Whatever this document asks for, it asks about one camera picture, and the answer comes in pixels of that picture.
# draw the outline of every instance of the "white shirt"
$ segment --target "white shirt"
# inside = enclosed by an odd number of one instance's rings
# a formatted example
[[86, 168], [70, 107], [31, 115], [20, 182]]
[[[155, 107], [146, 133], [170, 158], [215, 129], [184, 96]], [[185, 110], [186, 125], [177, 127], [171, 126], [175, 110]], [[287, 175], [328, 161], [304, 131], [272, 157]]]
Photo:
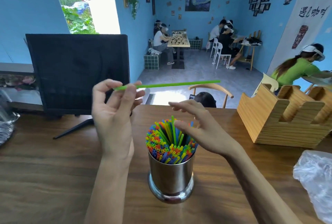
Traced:
[[156, 35], [153, 38], [153, 46], [161, 46], [163, 44], [160, 39], [161, 36], [163, 36], [161, 30], [157, 31]]
[[209, 40], [212, 40], [214, 37], [217, 37], [220, 35], [220, 32], [219, 32], [219, 25], [215, 26], [211, 33], [210, 33], [210, 39]]

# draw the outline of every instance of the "hand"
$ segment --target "hand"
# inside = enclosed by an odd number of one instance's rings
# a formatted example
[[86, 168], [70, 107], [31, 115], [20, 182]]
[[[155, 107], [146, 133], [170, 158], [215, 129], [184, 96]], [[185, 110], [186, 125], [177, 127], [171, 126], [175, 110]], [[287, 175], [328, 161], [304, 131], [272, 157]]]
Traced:
[[174, 111], [181, 110], [195, 116], [200, 123], [199, 128], [193, 128], [188, 123], [176, 120], [175, 126], [195, 139], [207, 151], [218, 153], [222, 156], [233, 156], [241, 146], [212, 117], [201, 103], [194, 100], [183, 102], [169, 102]]
[[126, 90], [114, 91], [107, 103], [106, 92], [122, 86], [119, 81], [107, 79], [93, 87], [92, 117], [98, 138], [102, 144], [103, 155], [115, 159], [129, 159], [134, 154], [134, 144], [131, 135], [130, 113], [145, 95], [145, 91], [136, 91], [133, 84], [128, 84]]

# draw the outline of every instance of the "computer monitor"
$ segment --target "computer monitor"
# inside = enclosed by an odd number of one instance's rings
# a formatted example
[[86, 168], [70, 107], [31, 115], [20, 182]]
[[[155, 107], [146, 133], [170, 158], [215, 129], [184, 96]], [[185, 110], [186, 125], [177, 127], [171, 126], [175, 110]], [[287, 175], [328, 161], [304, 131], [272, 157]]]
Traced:
[[26, 34], [26, 39], [46, 113], [90, 115], [95, 84], [130, 82], [127, 35]]

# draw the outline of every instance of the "colorful straws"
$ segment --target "colorful straws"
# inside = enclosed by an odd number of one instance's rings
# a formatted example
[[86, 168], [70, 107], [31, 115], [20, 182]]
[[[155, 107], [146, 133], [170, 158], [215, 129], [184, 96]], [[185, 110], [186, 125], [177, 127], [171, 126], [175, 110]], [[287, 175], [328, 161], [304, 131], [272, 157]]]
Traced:
[[195, 153], [198, 144], [174, 127], [176, 119], [155, 122], [147, 133], [146, 146], [151, 156], [165, 164], [184, 163]]
[[[179, 82], [179, 83], [168, 83], [168, 84], [137, 85], [136, 88], [174, 87], [174, 86], [187, 86], [187, 85], [219, 83], [219, 82], [220, 80], [204, 80], [204, 81]], [[114, 90], [125, 90], [126, 88], [127, 86], [121, 86], [114, 88]]]

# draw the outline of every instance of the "wooden organizer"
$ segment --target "wooden organizer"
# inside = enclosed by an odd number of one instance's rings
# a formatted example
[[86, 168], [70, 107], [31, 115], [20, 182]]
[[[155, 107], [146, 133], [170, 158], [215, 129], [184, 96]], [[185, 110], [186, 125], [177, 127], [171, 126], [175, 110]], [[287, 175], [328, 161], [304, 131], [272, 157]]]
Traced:
[[278, 96], [261, 84], [256, 96], [242, 94], [237, 111], [256, 144], [315, 148], [332, 129], [332, 93], [283, 86]]

